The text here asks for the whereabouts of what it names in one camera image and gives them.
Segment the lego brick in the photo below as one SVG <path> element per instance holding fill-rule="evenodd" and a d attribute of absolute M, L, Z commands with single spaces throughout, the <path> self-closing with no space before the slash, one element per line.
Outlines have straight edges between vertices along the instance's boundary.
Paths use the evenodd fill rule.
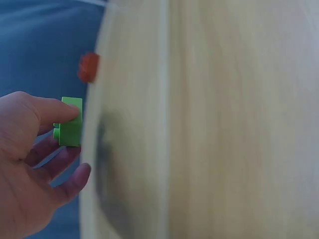
<path fill-rule="evenodd" d="M 82 135 L 82 99 L 73 97 L 62 97 L 62 102 L 75 105 L 79 108 L 80 114 L 77 118 L 67 123 L 55 123 L 53 137 L 59 141 L 60 146 L 79 147 Z"/>

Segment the fingernail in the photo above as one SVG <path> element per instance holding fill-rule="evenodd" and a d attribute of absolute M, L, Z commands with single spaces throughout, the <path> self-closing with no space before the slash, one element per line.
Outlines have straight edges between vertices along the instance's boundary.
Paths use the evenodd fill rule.
<path fill-rule="evenodd" d="M 75 105 L 68 104 L 68 106 L 69 106 L 69 107 L 72 107 L 72 108 L 74 108 L 74 109 L 76 109 L 76 110 L 79 110 L 79 108 L 78 108 L 77 106 L 75 106 Z"/>

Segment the finger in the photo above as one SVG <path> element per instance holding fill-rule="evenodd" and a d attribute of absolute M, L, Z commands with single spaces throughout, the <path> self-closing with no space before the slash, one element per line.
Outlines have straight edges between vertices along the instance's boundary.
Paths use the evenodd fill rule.
<path fill-rule="evenodd" d="M 87 163 L 81 164 L 68 181 L 54 188 L 59 206 L 72 201 L 88 182 L 91 167 Z"/>
<path fill-rule="evenodd" d="M 49 124 L 49 125 L 41 125 L 39 132 L 38 132 L 38 136 L 43 135 L 45 133 L 50 132 L 53 129 L 53 125 Z"/>
<path fill-rule="evenodd" d="M 73 120 L 80 113 L 76 106 L 67 105 L 57 99 L 33 96 L 32 103 L 37 110 L 40 125 L 65 123 Z"/>
<path fill-rule="evenodd" d="M 80 156 L 80 153 L 80 147 L 64 148 L 48 163 L 34 171 L 42 180 L 49 183 L 67 169 Z"/>
<path fill-rule="evenodd" d="M 58 141 L 56 141 L 53 136 L 50 135 L 33 146 L 26 156 L 24 162 L 30 167 L 34 167 L 51 153 L 56 151 L 59 147 Z"/>

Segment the skin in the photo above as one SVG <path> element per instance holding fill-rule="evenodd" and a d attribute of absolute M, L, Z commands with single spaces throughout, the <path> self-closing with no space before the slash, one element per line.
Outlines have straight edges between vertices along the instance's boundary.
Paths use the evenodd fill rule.
<path fill-rule="evenodd" d="M 35 167 L 59 148 L 49 136 L 38 135 L 79 114 L 75 106 L 55 99 L 15 92 L 0 98 L 0 238 L 20 239 L 43 229 L 55 210 L 73 200 L 86 185 L 91 168 L 81 164 L 62 185 L 49 183 L 79 155 L 66 147 L 41 167 Z"/>

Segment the light wood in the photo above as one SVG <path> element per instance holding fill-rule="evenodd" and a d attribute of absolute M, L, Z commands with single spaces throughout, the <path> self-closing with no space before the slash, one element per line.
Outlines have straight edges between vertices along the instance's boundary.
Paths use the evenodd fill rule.
<path fill-rule="evenodd" d="M 101 118 L 106 192 L 130 229 L 106 222 L 93 176 L 82 237 L 319 238 L 319 2 L 115 4 L 83 157 Z"/>

